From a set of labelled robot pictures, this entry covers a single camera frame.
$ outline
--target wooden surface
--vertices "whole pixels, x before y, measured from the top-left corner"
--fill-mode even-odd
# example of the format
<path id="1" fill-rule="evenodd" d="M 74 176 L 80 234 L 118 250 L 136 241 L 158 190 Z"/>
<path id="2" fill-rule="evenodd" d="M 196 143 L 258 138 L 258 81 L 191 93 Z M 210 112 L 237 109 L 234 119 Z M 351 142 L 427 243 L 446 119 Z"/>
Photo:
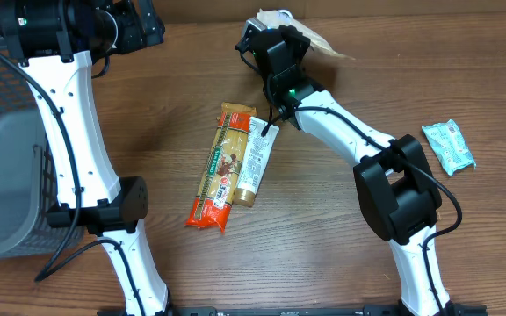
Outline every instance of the wooden surface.
<path id="1" fill-rule="evenodd" d="M 506 0 L 154 0 L 165 23 L 234 22 L 263 10 L 288 9 L 295 18 L 506 12 Z"/>
<path id="2" fill-rule="evenodd" d="M 357 58 L 310 52 L 308 73 L 370 126 L 395 137 L 415 135 L 433 173 L 462 204 L 460 229 L 437 240 L 451 299 L 506 315 L 506 13 L 307 24 Z M 148 182 L 148 241 L 175 303 L 395 303 L 394 260 L 360 214 L 351 167 L 289 124 L 281 125 L 253 208 L 234 207 L 225 235 L 184 226 L 221 102 L 256 106 L 261 118 L 268 113 L 261 80 L 234 51 L 241 29 L 242 23 L 168 25 L 163 45 L 113 57 L 110 74 L 93 81 L 114 168 Z M 476 170 L 449 177 L 431 152 L 421 125 L 448 119 L 458 122 Z M 444 202 L 440 227 L 455 219 Z M 34 284 L 47 258 L 0 261 L 0 315 L 90 315 L 123 306 L 102 249 Z"/>

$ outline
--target tan tube cap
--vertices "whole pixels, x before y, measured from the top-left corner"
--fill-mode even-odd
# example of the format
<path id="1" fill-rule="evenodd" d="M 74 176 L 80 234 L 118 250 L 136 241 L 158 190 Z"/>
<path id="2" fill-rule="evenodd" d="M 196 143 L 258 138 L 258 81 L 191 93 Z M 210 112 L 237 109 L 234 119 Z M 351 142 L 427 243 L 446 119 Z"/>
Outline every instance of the tan tube cap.
<path id="1" fill-rule="evenodd" d="M 255 194 L 250 190 L 235 189 L 234 204 L 251 207 L 255 203 Z"/>

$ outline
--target plastic bin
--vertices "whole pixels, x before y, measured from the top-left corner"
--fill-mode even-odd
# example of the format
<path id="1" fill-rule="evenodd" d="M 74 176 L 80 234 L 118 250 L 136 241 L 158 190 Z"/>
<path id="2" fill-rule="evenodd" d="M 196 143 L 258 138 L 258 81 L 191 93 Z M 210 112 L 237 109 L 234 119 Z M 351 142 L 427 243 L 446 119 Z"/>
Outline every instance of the plastic bin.
<path id="1" fill-rule="evenodd" d="M 7 55 L 0 37 L 0 51 Z M 44 126 L 26 81 L 0 62 L 0 257 L 54 252 L 67 228 L 51 228 L 56 174 Z M 83 238 L 78 227 L 69 242 Z"/>

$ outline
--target green logo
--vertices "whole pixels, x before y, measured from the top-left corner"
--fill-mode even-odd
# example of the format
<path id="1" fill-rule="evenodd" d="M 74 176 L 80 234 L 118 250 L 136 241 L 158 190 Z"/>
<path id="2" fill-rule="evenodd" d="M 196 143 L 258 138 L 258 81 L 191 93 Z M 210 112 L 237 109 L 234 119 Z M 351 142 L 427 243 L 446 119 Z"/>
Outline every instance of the green logo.
<path id="1" fill-rule="evenodd" d="M 221 156 L 221 146 L 216 146 L 212 151 L 212 160 L 210 161 L 210 166 L 208 167 L 208 171 L 206 172 L 207 176 L 214 176 L 216 173 L 216 166 L 218 165 L 218 159 Z"/>

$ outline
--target blue packet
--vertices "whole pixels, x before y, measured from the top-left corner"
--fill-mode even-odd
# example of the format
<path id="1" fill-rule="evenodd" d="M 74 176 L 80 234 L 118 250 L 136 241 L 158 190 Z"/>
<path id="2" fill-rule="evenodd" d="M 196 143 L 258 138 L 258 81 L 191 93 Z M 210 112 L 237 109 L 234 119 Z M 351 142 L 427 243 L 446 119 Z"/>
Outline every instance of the blue packet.
<path id="1" fill-rule="evenodd" d="M 446 123 L 436 123 L 432 126 L 421 126 L 421 128 L 448 176 L 452 176 L 454 171 L 469 165 L 473 165 L 475 169 L 477 166 L 475 160 L 456 122 L 449 120 Z"/>

